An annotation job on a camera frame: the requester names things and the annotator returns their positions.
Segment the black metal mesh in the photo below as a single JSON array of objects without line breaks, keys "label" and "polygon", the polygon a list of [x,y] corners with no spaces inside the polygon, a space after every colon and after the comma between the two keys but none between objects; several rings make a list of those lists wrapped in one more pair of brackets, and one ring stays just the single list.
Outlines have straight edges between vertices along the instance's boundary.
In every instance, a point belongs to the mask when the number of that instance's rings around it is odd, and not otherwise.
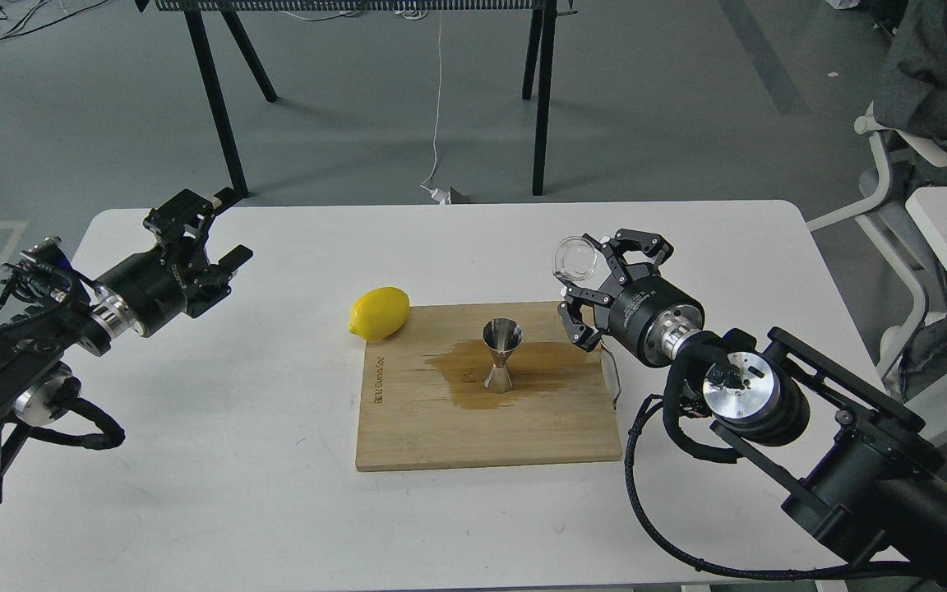
[{"label": "black metal mesh", "polygon": [[161,11],[518,11],[549,0],[155,0]]}]

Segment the black table leg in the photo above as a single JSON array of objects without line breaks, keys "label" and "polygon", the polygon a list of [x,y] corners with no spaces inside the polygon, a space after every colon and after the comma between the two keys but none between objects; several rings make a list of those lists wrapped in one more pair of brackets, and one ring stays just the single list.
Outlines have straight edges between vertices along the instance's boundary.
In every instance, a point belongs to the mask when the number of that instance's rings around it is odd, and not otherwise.
[{"label": "black table leg", "polygon": [[199,11],[185,12],[185,22],[188,23],[188,34],[192,37],[196,62],[200,65],[200,75],[203,77],[207,102],[210,102],[210,113],[214,116],[214,125],[218,130],[225,165],[229,167],[229,179],[232,179],[233,190],[247,197],[247,180],[243,178],[240,153],[236,150],[236,138],[233,138],[233,125],[229,123],[229,112],[225,111],[225,97],[221,94],[218,72],[214,68],[214,58],[210,56],[210,41],[203,27],[203,16]]},{"label": "black table leg", "polygon": [[533,157],[533,195],[543,194],[546,168],[546,125],[550,116],[550,74],[553,70],[553,31],[557,23],[557,0],[543,8],[543,40],[540,49],[540,90],[536,105],[536,154]]},{"label": "black table leg", "polygon": [[236,45],[240,46],[240,53],[243,53],[243,59],[247,60],[247,65],[251,67],[251,73],[255,75],[262,94],[266,95],[266,101],[270,103],[276,101],[277,94],[273,90],[273,83],[266,75],[266,69],[262,67],[258,53],[255,53],[255,46],[251,45],[251,38],[247,37],[247,31],[240,23],[240,15],[236,12],[222,11],[221,16],[225,19],[225,24],[229,26],[229,33],[232,33],[233,39],[236,39]]},{"label": "black table leg", "polygon": [[529,27],[529,53],[525,56],[525,82],[521,86],[521,98],[533,98],[533,82],[536,80],[536,57],[540,34],[543,32],[543,11],[533,10],[533,24]]}]

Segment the white cable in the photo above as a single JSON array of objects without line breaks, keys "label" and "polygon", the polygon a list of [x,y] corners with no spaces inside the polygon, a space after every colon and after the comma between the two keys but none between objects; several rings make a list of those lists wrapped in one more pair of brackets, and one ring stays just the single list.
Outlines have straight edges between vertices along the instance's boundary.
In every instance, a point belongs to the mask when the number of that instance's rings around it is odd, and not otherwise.
[{"label": "white cable", "polygon": [[433,119],[433,168],[429,171],[429,176],[418,184],[419,187],[429,191],[433,195],[433,190],[426,187],[426,183],[433,179],[437,173],[437,164],[440,158],[437,157],[437,129],[441,124],[441,90],[444,87],[444,57],[441,52],[441,38],[444,31],[444,11],[437,11],[437,116]]},{"label": "white cable", "polygon": [[346,16],[346,18],[352,18],[352,16],[356,16],[357,14],[360,14],[360,11],[339,11],[339,14],[337,14],[337,15],[320,16],[320,18],[308,19],[308,18],[305,18],[305,16],[298,16],[298,15],[296,15],[296,14],[294,14],[294,12],[287,12],[287,11],[277,11],[277,12],[279,12],[281,15],[294,16],[294,18],[296,18],[296,19],[298,19],[298,20],[300,20],[300,21],[305,21],[305,22],[330,21],[330,20],[334,20],[334,19],[337,19],[337,18],[342,18],[342,16]]}]

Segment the silver metal joint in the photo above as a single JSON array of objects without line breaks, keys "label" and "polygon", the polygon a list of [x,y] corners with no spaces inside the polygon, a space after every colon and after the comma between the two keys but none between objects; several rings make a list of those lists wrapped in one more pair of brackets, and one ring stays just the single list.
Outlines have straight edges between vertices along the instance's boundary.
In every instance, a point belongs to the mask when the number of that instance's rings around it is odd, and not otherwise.
[{"label": "silver metal joint", "polygon": [[646,344],[668,357],[675,359],[681,346],[689,337],[704,329],[704,316],[691,304],[676,304],[660,313],[645,335]]},{"label": "silver metal joint", "polygon": [[704,400],[711,412],[733,423],[751,423],[777,409],[781,382],[769,363],[752,352],[727,357],[736,373],[720,380],[714,373],[717,367],[712,367],[704,379]]},{"label": "silver metal joint", "polygon": [[48,426],[60,419],[65,413],[64,409],[50,405],[48,401],[68,378],[72,378],[72,369],[65,364],[59,364],[43,378],[39,385],[34,385],[21,393],[14,401],[16,418],[33,428]]},{"label": "silver metal joint", "polygon": [[110,340],[115,340],[127,332],[127,329],[134,329],[138,335],[144,335],[144,326],[138,321],[127,301],[104,285],[98,285],[95,292],[99,302],[94,310],[90,311],[90,317],[109,334]]}]

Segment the table frame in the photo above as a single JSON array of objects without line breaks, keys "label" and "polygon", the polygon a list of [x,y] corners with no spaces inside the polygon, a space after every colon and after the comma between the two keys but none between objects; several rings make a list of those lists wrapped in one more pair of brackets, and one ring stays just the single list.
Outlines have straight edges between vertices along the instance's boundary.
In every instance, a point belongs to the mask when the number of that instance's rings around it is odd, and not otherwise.
[{"label": "table frame", "polygon": [[[147,7],[147,0],[137,0],[139,10]],[[229,110],[225,106],[225,97],[222,94],[221,83],[218,79],[218,71],[215,68],[214,56],[210,51],[210,39],[207,38],[206,28],[203,24],[203,11],[221,12],[225,19],[226,26],[229,27],[229,33],[233,34],[233,40],[243,53],[247,66],[251,68],[251,73],[258,83],[259,89],[266,97],[266,101],[275,102],[279,97],[275,93],[273,83],[266,74],[266,68],[263,67],[258,53],[251,44],[251,38],[247,36],[247,31],[243,29],[240,22],[239,11],[251,10],[247,5],[266,5],[262,2],[245,2],[238,5],[231,2],[199,2],[198,0],[182,0],[180,2],[157,1],[157,7],[160,10],[180,10],[185,14],[185,23],[188,26],[189,37],[192,38],[192,52],[196,54],[196,63],[200,68],[200,76],[203,79],[203,89],[207,94],[207,102],[210,104],[210,115],[214,118],[215,130],[218,132],[218,140],[221,143],[222,155],[225,158],[225,166],[229,169],[229,180],[234,190],[240,192],[243,197],[249,197],[251,192],[248,190],[247,177],[244,176],[243,164],[240,162],[240,151],[236,146],[236,136],[233,134],[233,125],[229,120]],[[441,7],[447,3],[429,3],[429,7]],[[259,10],[270,10],[270,8],[259,8]],[[529,48],[525,53],[525,74],[521,86],[521,98],[530,100],[533,94],[534,82],[536,82],[536,61],[538,60],[538,103],[536,109],[536,140],[534,140],[533,154],[533,195],[542,196],[543,194],[543,176],[546,168],[546,138],[547,125],[550,117],[550,82],[552,82],[553,72],[553,44],[555,44],[555,33],[557,28],[557,0],[542,0],[542,7],[533,8],[531,23],[529,27]]]}]

